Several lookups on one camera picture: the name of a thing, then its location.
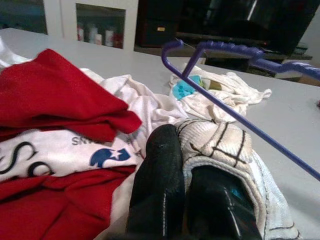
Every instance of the purple hanger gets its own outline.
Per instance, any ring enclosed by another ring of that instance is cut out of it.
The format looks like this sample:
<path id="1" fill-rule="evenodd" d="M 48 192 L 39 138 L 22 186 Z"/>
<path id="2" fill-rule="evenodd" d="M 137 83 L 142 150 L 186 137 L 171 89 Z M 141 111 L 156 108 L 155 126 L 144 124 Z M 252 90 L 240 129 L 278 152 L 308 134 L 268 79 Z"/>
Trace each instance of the purple hanger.
<path id="1" fill-rule="evenodd" d="M 210 92 L 202 88 L 200 85 L 195 83 L 189 78 L 189 74 L 193 67 L 195 66 L 197 60 L 201 57 L 204 50 L 212 50 L 212 51 L 220 51 L 220 52 L 227 52 L 232 53 L 236 55 L 241 55 L 249 58 L 249 64 L 261 69 L 265 69 L 271 72 L 275 73 L 284 73 L 287 71 L 296 71 L 303 74 L 306 74 L 310 77 L 315 78 L 316 80 L 320 81 L 320 69 L 312 67 L 309 64 L 304 64 L 300 62 L 288 62 L 284 64 L 275 63 L 269 60 L 265 60 L 262 57 L 264 56 L 264 52 L 256 47 L 247 47 L 244 45 L 235 45 L 233 43 L 224 43 L 224 42 L 213 42 L 213 41 L 206 41 L 206 42 L 200 42 L 197 45 L 197 48 L 190 58 L 189 62 L 187 63 L 185 69 L 183 72 L 180 72 L 175 66 L 173 66 L 167 59 L 167 54 L 169 51 L 174 49 L 181 49 L 184 46 L 184 42 L 182 40 L 178 41 L 171 41 L 166 43 L 163 46 L 161 59 L 166 68 L 168 68 L 171 72 L 173 72 L 175 75 L 177 75 L 179 78 L 184 80 L 186 83 L 188 83 L 190 86 L 192 86 L 194 89 L 196 89 L 199 93 L 204 95 L 207 99 L 209 99 L 211 102 L 213 102 L 215 105 L 223 109 L 226 113 L 234 117 L 236 120 L 238 120 L 240 123 L 242 123 L 244 126 L 246 126 L 248 129 L 253 131 L 255 134 L 257 134 L 260 138 L 265 140 L 267 143 L 269 143 L 271 146 L 276 148 L 278 151 L 280 151 L 282 154 L 287 156 L 289 159 L 291 159 L 294 163 L 296 163 L 298 166 L 303 168 L 306 172 L 308 172 L 310 175 L 315 177 L 318 181 L 320 181 L 320 173 L 317 172 L 314 168 L 312 168 L 310 165 L 308 165 L 306 162 L 304 162 L 302 159 L 300 159 L 298 156 L 293 154 L 291 151 L 289 151 L 287 148 L 282 146 L 279 142 L 274 140 L 272 137 L 270 137 L 268 134 L 266 134 L 264 131 L 262 131 L 260 128 L 252 124 L 250 121 L 248 121 L 245 117 L 241 116 L 239 113 L 235 112 L 232 108 L 224 104 L 221 100 L 217 99 L 215 96 L 213 96 Z"/>

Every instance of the laundry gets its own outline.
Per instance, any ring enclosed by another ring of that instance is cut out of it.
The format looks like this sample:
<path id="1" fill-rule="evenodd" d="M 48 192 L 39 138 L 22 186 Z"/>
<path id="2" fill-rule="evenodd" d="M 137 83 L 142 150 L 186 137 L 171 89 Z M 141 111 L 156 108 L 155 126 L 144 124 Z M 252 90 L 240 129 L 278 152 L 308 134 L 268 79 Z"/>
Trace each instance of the laundry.
<path id="1" fill-rule="evenodd" d="M 69 129 L 111 142 L 117 130 L 129 134 L 142 123 L 124 101 L 50 49 L 32 61 L 5 68 L 0 89 L 2 141 L 37 128 Z"/>
<path id="2" fill-rule="evenodd" d="M 175 126 L 181 144 L 186 191 L 194 168 L 212 166 L 223 170 L 244 185 L 264 240 L 301 239 L 288 203 L 253 150 L 248 133 L 229 123 L 217 125 L 205 120 L 185 120 Z"/>
<path id="3" fill-rule="evenodd" d="M 8 66 L 23 62 L 19 59 L 10 62 Z M 175 124 L 188 118 L 187 113 L 181 106 L 177 105 L 175 99 L 167 95 L 153 93 L 144 84 L 133 80 L 131 75 L 104 79 L 88 68 L 80 68 L 80 70 L 110 94 L 125 101 L 128 104 L 128 110 L 136 113 L 142 120 L 142 125 L 138 130 L 130 134 L 130 139 L 136 144 L 135 149 L 140 149 L 142 158 L 146 156 L 146 142 L 154 129 L 165 124 Z M 137 165 L 135 172 L 128 176 L 113 192 L 110 228 L 116 228 L 118 232 L 125 231 L 126 228 L 134 178 L 139 166 L 140 164 Z"/>
<path id="4" fill-rule="evenodd" d="M 134 167 L 0 183 L 3 240 L 89 240 L 110 224 L 112 193 Z"/>
<path id="5" fill-rule="evenodd" d="M 242 116 L 247 114 L 248 105 L 258 104 L 262 99 L 267 99 L 272 94 L 270 89 L 259 92 L 257 89 L 250 87 L 234 72 L 219 75 L 195 66 L 190 74 L 200 76 L 204 88 Z M 181 80 L 176 75 L 171 76 L 169 85 L 172 98 L 174 98 L 173 89 L 179 81 Z M 178 104 L 187 113 L 201 119 L 214 121 L 215 123 L 235 121 L 232 116 L 197 91 L 180 99 Z"/>
<path id="6" fill-rule="evenodd" d="M 0 142 L 0 182 L 13 177 L 66 176 L 143 161 L 136 141 L 119 133 L 113 142 L 95 142 L 70 130 L 28 130 Z"/>

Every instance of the glass cabinet door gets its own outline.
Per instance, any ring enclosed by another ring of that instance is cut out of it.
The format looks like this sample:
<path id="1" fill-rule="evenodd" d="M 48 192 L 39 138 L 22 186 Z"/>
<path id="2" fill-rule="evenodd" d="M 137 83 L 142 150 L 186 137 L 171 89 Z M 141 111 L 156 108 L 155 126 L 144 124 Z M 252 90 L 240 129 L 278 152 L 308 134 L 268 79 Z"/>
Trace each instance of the glass cabinet door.
<path id="1" fill-rule="evenodd" d="M 0 0 L 0 29 L 47 34 L 43 0 Z"/>
<path id="2" fill-rule="evenodd" d="M 60 0 L 63 36 L 133 51 L 138 1 Z"/>
<path id="3" fill-rule="evenodd" d="M 77 39 L 122 49 L 126 10 L 76 3 Z"/>

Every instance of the white wall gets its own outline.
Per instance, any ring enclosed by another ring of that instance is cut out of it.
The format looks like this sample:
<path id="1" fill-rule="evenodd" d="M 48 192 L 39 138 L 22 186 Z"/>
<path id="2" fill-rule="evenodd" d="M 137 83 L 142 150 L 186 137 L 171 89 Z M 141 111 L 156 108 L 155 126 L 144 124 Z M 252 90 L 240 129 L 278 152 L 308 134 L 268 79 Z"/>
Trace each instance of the white wall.
<path id="1" fill-rule="evenodd" d="M 306 54 L 313 56 L 312 62 L 320 64 L 320 6 L 300 41 L 308 45 Z"/>

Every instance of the television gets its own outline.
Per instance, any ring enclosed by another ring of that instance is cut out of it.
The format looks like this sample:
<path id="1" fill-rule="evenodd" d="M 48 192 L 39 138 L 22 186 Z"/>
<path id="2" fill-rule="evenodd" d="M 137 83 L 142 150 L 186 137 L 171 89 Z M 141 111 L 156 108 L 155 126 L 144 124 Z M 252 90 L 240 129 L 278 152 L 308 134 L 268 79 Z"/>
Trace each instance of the television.
<path id="1" fill-rule="evenodd" d="M 291 54 L 320 0 L 184 0 L 177 37 L 233 42 Z"/>

